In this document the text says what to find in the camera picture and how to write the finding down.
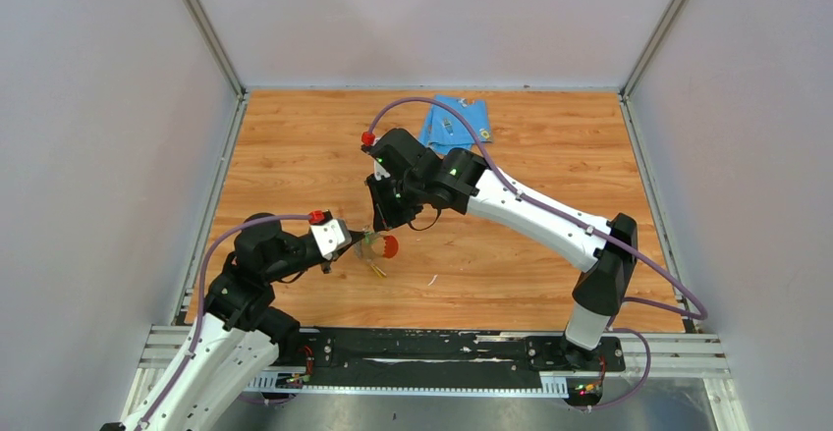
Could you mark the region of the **metal keyring plate with spring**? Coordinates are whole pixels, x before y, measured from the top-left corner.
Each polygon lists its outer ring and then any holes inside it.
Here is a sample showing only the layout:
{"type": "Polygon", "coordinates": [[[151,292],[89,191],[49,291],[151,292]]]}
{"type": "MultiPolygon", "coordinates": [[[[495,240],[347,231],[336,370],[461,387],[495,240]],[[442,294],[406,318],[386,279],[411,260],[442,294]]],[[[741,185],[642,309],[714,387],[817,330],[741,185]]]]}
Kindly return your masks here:
{"type": "MultiPolygon", "coordinates": [[[[372,231],[370,227],[364,227],[363,230],[372,231]]],[[[353,251],[357,258],[360,261],[362,261],[371,271],[372,269],[369,266],[370,263],[374,263],[381,268],[381,266],[378,264],[379,260],[391,259],[395,257],[399,252],[399,241],[393,235],[387,235],[383,233],[379,234],[382,236],[382,238],[373,244],[361,242],[353,245],[353,251]]]]}

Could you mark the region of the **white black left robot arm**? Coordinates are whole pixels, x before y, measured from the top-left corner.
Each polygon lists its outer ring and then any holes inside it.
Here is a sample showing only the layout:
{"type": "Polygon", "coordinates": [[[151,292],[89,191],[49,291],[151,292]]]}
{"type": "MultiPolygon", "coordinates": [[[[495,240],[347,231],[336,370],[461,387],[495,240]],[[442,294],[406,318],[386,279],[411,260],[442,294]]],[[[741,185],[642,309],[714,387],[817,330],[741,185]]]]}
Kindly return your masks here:
{"type": "Polygon", "coordinates": [[[139,407],[104,430],[209,430],[266,366],[301,352],[297,319],[273,306],[273,286],[334,261],[365,237],[330,211],[258,213],[219,236],[198,274],[198,315],[139,407]],[[307,225],[297,236],[288,219],[307,225]]]}

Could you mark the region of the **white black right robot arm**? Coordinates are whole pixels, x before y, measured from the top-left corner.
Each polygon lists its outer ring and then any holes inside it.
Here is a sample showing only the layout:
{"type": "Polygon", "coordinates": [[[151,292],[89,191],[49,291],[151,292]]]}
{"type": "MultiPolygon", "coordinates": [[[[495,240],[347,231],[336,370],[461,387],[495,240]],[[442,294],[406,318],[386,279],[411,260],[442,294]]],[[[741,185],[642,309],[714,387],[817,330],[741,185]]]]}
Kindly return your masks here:
{"type": "Polygon", "coordinates": [[[470,150],[439,156],[401,128],[381,137],[364,133],[361,149],[374,161],[365,180],[374,231],[412,226],[427,206],[452,210],[507,227],[579,269],[561,355],[578,370],[599,358],[603,332],[618,315],[636,267],[638,225],[632,217],[581,213],[507,177],[470,150]]]}

